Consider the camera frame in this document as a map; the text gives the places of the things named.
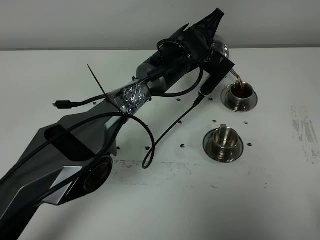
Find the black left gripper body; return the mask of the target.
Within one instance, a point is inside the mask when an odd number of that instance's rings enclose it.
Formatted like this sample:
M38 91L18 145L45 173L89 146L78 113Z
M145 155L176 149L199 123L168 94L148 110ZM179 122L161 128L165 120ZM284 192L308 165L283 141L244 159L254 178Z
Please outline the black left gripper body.
M214 26L208 23L196 23L189 27L188 24L181 27L170 39L183 42L184 53L180 53L170 60L170 63L188 58L196 59L203 65L208 65L212 60L212 43L214 39Z

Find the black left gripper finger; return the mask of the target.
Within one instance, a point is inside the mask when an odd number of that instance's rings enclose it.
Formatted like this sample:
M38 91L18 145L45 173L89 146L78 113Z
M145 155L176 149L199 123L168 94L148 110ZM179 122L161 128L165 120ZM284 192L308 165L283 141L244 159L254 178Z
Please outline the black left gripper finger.
M216 8L210 15L193 25L193 28L203 35L207 45L212 45L217 29L224 15L224 12L219 8Z

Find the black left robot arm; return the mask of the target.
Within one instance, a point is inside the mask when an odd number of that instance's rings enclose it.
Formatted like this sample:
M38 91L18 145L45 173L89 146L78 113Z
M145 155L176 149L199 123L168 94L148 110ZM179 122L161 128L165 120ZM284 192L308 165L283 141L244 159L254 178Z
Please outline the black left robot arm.
M188 90L168 93L184 75L199 70L209 79L201 84L199 100L211 93L233 64L213 49L224 13L216 9L198 23L184 25L157 44L132 81L113 92L90 98L98 101L87 112L64 116L38 130L18 162L0 181L0 237L20 237L42 204L62 205L99 189L110 176L116 138L128 120L153 97L180 97Z

